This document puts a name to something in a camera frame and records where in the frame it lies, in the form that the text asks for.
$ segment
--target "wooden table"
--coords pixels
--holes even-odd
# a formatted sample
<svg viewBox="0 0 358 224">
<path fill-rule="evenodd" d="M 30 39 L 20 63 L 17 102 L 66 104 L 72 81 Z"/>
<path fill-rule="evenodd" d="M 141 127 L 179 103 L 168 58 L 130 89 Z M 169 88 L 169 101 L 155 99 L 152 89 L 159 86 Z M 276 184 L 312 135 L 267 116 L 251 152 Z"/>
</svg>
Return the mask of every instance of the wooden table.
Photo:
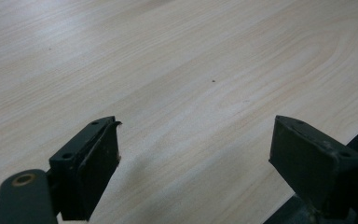
<svg viewBox="0 0 358 224">
<path fill-rule="evenodd" d="M 0 183 L 123 122 L 90 223 L 263 222 L 277 114 L 358 133 L 358 1 L 0 1 Z"/>
</svg>

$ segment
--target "black object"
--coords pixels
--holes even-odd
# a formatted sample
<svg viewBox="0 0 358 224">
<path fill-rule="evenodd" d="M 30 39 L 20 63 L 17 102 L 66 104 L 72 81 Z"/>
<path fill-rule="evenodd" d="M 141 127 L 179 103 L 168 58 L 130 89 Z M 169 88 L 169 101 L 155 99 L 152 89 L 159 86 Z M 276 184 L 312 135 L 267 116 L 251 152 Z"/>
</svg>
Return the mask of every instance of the black object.
<svg viewBox="0 0 358 224">
<path fill-rule="evenodd" d="M 51 169 L 28 170 L 0 188 L 0 223 L 89 220 L 120 156 L 115 117 L 94 120 L 49 159 Z"/>
<path fill-rule="evenodd" d="M 298 223 L 298 217 L 301 223 L 358 223 L 358 135 L 345 147 L 301 120 L 277 116 L 270 153 L 301 201 L 293 197 L 266 224 Z"/>
</svg>

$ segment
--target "wooden surface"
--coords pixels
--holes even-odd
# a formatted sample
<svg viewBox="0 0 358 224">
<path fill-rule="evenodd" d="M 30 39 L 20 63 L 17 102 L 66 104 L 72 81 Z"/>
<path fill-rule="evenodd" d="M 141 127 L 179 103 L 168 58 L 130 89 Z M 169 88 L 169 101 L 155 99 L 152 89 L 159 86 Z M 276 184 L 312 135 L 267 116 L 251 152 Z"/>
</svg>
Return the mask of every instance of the wooden surface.
<svg viewBox="0 0 358 224">
<path fill-rule="evenodd" d="M 0 183 L 123 122 L 90 223 L 263 222 L 277 114 L 358 133 L 358 1 L 0 1 Z"/>
</svg>

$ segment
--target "table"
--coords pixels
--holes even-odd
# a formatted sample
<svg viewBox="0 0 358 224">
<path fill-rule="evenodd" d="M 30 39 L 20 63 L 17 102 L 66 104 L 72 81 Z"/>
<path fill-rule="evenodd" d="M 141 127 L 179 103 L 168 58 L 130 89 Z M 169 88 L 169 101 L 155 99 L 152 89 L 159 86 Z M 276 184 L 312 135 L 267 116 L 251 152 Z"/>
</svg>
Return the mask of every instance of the table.
<svg viewBox="0 0 358 224">
<path fill-rule="evenodd" d="M 358 134 L 358 1 L 0 1 L 0 183 L 123 122 L 90 223 L 262 223 L 278 114 Z"/>
</svg>

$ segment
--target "light wood tabletop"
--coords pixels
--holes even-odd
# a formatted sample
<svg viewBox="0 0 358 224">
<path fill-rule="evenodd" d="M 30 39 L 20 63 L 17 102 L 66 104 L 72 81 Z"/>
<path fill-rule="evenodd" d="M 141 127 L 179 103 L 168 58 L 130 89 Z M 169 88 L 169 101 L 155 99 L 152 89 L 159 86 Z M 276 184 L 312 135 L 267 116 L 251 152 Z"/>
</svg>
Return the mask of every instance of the light wood tabletop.
<svg viewBox="0 0 358 224">
<path fill-rule="evenodd" d="M 0 1 L 0 184 L 111 115 L 90 223 L 262 223 L 276 115 L 358 134 L 358 1 Z"/>
</svg>

